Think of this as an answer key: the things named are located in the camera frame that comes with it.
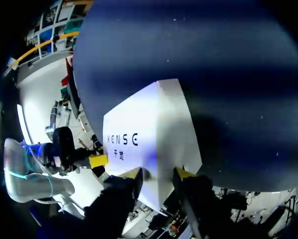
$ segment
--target yellow railing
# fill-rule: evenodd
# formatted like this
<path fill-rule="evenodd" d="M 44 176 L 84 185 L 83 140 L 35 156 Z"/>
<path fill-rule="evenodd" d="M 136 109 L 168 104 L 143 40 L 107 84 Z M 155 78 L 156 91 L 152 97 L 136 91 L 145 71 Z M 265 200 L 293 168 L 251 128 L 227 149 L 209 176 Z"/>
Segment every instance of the yellow railing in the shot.
<path fill-rule="evenodd" d="M 62 38 L 67 38 L 67 37 L 71 37 L 71 36 L 77 36 L 79 34 L 78 31 L 73 31 L 71 33 L 67 33 L 67 34 L 63 34 L 63 35 L 60 35 L 59 36 L 59 39 L 62 39 Z M 7 74 L 7 72 L 13 68 L 15 65 L 17 65 L 22 59 L 24 59 L 26 56 L 30 55 L 31 53 L 33 53 L 34 51 L 36 51 L 37 49 L 43 47 L 43 46 L 46 46 L 50 43 L 53 42 L 53 39 L 51 40 L 48 40 L 48 41 L 45 41 L 41 44 L 38 44 L 37 46 L 31 48 L 29 51 L 27 51 L 26 53 L 24 53 L 23 55 L 21 55 L 17 60 L 15 60 L 8 68 L 7 70 L 4 72 L 3 76 L 5 76 Z"/>

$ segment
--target table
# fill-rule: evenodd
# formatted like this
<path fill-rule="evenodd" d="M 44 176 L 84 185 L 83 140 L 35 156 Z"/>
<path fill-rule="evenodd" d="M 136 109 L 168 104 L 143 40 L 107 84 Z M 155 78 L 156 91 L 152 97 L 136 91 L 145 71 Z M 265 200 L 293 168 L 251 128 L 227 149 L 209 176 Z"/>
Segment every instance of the table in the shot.
<path fill-rule="evenodd" d="M 113 107 L 177 78 L 199 142 L 199 173 L 247 191 L 298 186 L 298 48 L 256 2 L 96 1 L 74 69 L 99 139 Z"/>

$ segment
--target blue light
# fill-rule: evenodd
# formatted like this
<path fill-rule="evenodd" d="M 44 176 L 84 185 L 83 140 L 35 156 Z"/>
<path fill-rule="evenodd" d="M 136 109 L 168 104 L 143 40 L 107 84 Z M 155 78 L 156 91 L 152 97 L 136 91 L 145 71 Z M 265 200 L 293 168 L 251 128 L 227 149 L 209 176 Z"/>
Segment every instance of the blue light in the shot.
<path fill-rule="evenodd" d="M 48 181 L 49 181 L 49 184 L 50 184 L 50 198 L 53 196 L 53 193 L 54 193 L 54 189 L 53 189 L 53 185 L 51 184 L 51 180 L 50 180 L 50 178 L 48 177 L 48 176 L 46 176 L 46 178 L 48 179 Z"/>
<path fill-rule="evenodd" d="M 14 176 L 14 177 L 17 177 L 17 178 L 22 178 L 22 179 L 26 179 L 26 176 L 25 175 L 20 175 L 20 174 L 17 174 L 17 173 L 14 173 L 14 172 L 11 172 L 9 170 L 5 170 L 7 173 L 9 173 L 10 175 Z"/>

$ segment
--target yellow block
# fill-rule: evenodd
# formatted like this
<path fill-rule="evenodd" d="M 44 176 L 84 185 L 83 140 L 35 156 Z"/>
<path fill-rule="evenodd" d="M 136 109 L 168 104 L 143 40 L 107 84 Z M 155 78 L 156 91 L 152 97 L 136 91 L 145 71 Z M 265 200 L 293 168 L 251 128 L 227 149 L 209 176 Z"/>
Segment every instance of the yellow block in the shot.
<path fill-rule="evenodd" d="M 181 180 L 183 180 L 184 178 L 188 178 L 188 177 L 196 177 L 197 175 L 193 174 L 193 173 L 189 173 L 185 170 L 183 170 L 182 168 L 178 168 L 176 167 L 176 170 L 181 178 Z"/>
<path fill-rule="evenodd" d="M 89 156 L 89 162 L 91 168 L 95 168 L 98 166 L 102 166 L 108 163 L 108 157 L 107 155 L 90 155 Z"/>
<path fill-rule="evenodd" d="M 126 173 L 123 173 L 123 174 L 119 175 L 119 177 L 135 179 L 140 169 L 141 169 L 141 167 L 135 168 L 133 170 L 130 170 Z"/>

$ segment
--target white surface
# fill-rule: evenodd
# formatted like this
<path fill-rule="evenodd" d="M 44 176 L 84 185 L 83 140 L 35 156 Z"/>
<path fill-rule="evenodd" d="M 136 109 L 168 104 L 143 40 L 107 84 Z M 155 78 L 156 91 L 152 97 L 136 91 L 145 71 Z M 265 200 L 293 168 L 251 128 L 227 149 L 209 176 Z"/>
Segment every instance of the white surface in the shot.
<path fill-rule="evenodd" d="M 113 108 L 104 116 L 103 137 L 107 173 L 120 175 L 144 168 L 149 177 L 145 177 L 139 200 L 158 212 L 173 190 L 174 167 L 184 165 L 196 173 L 202 165 L 178 79 L 154 82 Z"/>
<path fill-rule="evenodd" d="M 19 119 L 19 124 L 21 128 L 21 132 L 23 134 L 24 140 L 26 144 L 31 144 L 31 140 L 29 138 L 26 124 L 25 124 L 25 119 L 24 119 L 24 114 L 23 114 L 23 108 L 21 105 L 17 104 L 17 114 L 18 114 L 18 119 Z"/>

